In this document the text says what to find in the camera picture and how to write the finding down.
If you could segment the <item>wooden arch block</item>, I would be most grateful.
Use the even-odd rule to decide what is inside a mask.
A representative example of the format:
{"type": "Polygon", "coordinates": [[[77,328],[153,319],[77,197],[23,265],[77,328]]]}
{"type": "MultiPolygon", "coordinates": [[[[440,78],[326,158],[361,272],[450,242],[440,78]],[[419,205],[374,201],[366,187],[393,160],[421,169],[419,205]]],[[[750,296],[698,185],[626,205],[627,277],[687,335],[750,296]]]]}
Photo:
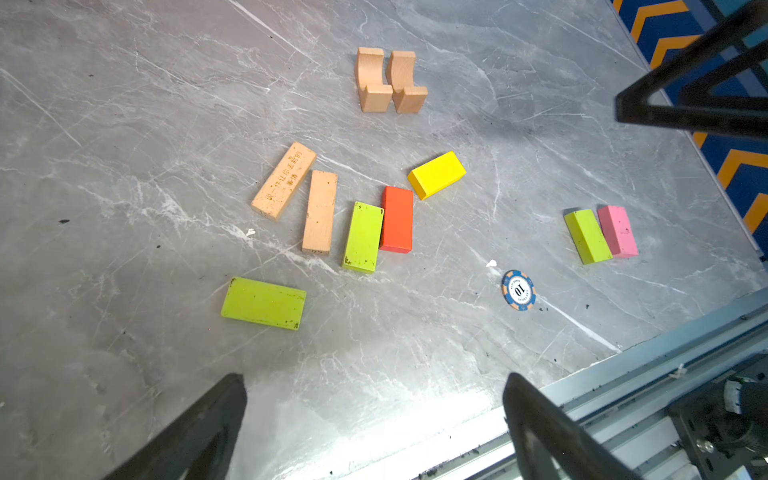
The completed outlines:
{"type": "Polygon", "coordinates": [[[424,86],[414,83],[416,54],[413,51],[392,51],[386,78],[393,88],[393,101],[398,114],[418,113],[428,95],[424,86]]]}
{"type": "Polygon", "coordinates": [[[364,113],[385,113],[392,101],[393,87],[384,82],[383,68],[383,49],[358,48],[355,76],[364,113]]]}

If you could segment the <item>printed natural wood plank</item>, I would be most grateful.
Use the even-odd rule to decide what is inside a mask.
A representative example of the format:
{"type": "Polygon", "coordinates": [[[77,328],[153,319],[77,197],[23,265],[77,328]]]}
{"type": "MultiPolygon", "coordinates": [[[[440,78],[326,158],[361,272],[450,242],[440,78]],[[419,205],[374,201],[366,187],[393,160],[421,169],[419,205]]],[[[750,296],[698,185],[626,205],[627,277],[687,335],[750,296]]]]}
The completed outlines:
{"type": "Polygon", "coordinates": [[[316,152],[294,142],[252,200],[251,207],[278,221],[316,158],[316,152]]]}

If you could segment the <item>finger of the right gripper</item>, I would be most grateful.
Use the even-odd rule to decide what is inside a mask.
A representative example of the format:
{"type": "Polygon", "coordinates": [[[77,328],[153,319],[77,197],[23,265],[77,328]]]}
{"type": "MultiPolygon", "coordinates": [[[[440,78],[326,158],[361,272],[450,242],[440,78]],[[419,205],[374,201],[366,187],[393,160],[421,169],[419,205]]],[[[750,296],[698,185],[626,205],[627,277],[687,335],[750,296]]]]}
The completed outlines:
{"type": "Polygon", "coordinates": [[[694,72],[742,38],[767,25],[767,3],[750,1],[671,61],[652,69],[615,98],[616,120],[676,130],[765,139],[767,98],[717,95],[716,88],[767,59],[767,42],[748,48],[706,74],[684,84],[675,106],[655,105],[650,98],[694,72]]]}

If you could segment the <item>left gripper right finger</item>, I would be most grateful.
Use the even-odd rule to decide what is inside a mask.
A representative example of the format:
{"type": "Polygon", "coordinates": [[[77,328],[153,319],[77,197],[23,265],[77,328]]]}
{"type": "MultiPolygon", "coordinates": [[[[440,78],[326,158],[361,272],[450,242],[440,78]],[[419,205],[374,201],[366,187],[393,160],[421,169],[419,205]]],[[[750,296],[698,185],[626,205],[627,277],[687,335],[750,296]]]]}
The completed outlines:
{"type": "Polygon", "coordinates": [[[505,419],[524,479],[636,479],[539,389],[511,373],[503,392],[505,419]]]}

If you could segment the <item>plain natural wood plank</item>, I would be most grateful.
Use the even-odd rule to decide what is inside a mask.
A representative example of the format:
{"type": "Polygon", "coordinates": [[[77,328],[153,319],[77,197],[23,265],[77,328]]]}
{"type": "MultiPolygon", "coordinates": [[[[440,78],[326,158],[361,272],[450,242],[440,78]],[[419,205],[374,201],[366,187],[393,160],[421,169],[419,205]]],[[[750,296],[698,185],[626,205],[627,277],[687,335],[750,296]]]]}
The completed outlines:
{"type": "Polygon", "coordinates": [[[312,171],[302,239],[304,252],[330,253],[337,186],[336,174],[320,170],[312,171]]]}

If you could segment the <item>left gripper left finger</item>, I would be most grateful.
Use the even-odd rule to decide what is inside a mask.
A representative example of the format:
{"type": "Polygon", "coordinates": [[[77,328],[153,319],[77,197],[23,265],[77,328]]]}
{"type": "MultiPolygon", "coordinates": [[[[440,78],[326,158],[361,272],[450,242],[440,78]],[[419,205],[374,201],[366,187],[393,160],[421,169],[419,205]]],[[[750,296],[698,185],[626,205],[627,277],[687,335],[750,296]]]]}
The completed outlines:
{"type": "Polygon", "coordinates": [[[244,377],[230,373],[108,479],[224,479],[247,405],[244,377]]]}

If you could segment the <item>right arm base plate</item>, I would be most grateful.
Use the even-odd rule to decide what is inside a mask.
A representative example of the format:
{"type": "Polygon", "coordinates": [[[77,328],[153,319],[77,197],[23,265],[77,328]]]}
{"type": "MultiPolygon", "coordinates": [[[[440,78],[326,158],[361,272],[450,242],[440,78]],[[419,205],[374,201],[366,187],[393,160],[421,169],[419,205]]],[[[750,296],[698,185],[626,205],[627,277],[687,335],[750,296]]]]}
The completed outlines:
{"type": "Polygon", "coordinates": [[[667,410],[703,479],[724,479],[767,455],[767,356],[756,354],[667,410]]]}

